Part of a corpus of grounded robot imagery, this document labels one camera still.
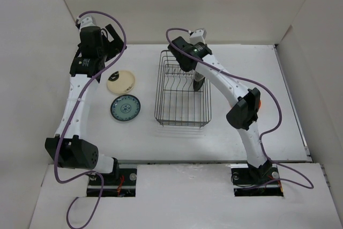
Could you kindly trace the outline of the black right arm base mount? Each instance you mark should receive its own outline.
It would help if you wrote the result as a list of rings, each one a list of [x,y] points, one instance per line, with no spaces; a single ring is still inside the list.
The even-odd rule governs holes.
[[[248,168],[243,166],[232,166],[231,182],[234,186],[235,197],[283,197],[284,192],[280,181],[273,181],[279,178],[277,167],[273,166],[261,179],[253,179]]]

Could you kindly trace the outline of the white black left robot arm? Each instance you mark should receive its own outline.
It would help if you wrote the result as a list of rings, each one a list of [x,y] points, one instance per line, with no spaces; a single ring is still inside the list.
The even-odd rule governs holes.
[[[45,148],[55,168],[98,172],[107,184],[114,184],[120,178],[117,159],[100,154],[97,146],[86,140],[86,129],[105,63],[120,54],[125,45],[111,24],[100,28],[90,23],[79,29],[80,44],[70,67],[64,114],[54,137],[46,139]]]

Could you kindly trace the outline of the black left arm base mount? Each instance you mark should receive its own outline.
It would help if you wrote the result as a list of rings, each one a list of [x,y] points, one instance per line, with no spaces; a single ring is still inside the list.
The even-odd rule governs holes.
[[[137,165],[119,164],[118,175],[103,174],[104,186],[102,197],[135,197],[137,182]],[[86,189],[87,197],[97,197],[101,190],[99,175],[89,176]]]

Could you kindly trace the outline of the blue white patterned plate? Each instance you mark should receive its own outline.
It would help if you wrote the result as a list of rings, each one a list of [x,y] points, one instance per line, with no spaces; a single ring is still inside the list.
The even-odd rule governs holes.
[[[124,94],[117,97],[110,105],[112,117],[120,122],[133,120],[141,110],[141,103],[137,97]]]

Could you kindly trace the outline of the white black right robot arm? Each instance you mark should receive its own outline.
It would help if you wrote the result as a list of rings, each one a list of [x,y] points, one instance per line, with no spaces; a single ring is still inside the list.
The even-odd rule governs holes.
[[[183,71],[191,70],[208,79],[227,99],[231,109],[226,115],[228,123],[237,129],[247,154],[248,177],[259,183],[267,177],[272,164],[267,160],[260,145],[258,111],[260,91],[248,88],[239,80],[226,76],[227,69],[219,63],[209,47],[198,42],[187,43],[181,36],[173,40],[169,51]]]

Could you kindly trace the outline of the cream plate with black mark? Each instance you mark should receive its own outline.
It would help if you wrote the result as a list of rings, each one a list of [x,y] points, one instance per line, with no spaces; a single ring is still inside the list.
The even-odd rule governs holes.
[[[113,94],[127,94],[134,88],[135,82],[136,78],[132,72],[119,70],[109,76],[107,89]]]

